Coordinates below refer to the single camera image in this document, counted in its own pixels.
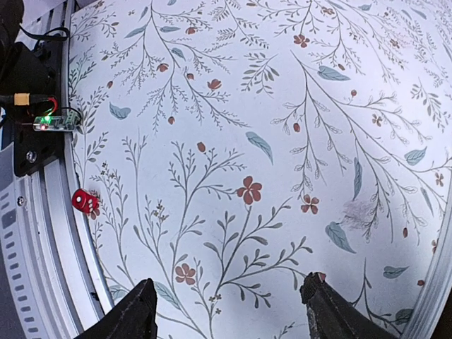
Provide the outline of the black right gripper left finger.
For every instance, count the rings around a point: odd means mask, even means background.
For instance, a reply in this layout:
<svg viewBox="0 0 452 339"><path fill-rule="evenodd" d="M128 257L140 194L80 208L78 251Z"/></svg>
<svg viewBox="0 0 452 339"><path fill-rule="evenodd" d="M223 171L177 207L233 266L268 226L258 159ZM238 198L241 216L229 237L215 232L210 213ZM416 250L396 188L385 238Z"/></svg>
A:
<svg viewBox="0 0 452 339"><path fill-rule="evenodd" d="M154 282L142 280L100 321L76 339L156 339L157 293Z"/></svg>

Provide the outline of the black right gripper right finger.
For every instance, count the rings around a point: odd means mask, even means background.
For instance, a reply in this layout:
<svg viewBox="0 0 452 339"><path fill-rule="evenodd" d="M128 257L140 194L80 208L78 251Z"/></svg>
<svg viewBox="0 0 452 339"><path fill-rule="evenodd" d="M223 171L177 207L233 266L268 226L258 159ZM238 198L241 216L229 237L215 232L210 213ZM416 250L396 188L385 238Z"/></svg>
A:
<svg viewBox="0 0 452 339"><path fill-rule="evenodd" d="M326 275L321 272L308 274L299 292L302 304L307 308L311 338L395 337L356 310L326 282Z"/></svg>

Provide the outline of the red die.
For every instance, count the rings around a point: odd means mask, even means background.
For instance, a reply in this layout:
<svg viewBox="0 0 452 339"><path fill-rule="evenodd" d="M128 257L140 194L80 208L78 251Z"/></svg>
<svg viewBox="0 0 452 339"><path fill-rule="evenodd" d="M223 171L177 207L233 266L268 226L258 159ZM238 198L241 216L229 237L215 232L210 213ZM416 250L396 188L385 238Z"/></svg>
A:
<svg viewBox="0 0 452 339"><path fill-rule="evenodd" d="M77 189L73 193L71 203L76 210L85 214L96 213L100 207L99 198L84 189Z"/></svg>

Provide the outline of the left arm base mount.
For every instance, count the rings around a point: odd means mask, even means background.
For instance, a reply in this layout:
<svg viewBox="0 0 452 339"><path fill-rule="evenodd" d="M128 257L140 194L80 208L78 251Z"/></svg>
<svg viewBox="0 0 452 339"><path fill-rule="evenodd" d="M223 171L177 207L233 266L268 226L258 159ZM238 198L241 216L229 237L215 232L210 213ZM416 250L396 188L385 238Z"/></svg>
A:
<svg viewBox="0 0 452 339"><path fill-rule="evenodd" d="M70 32L64 26L43 35L25 32L36 41L33 49L17 41L24 32L22 1L1 2L1 125L13 139L14 174L32 174L61 157L64 133L81 123L81 113L64 105L63 44Z"/></svg>

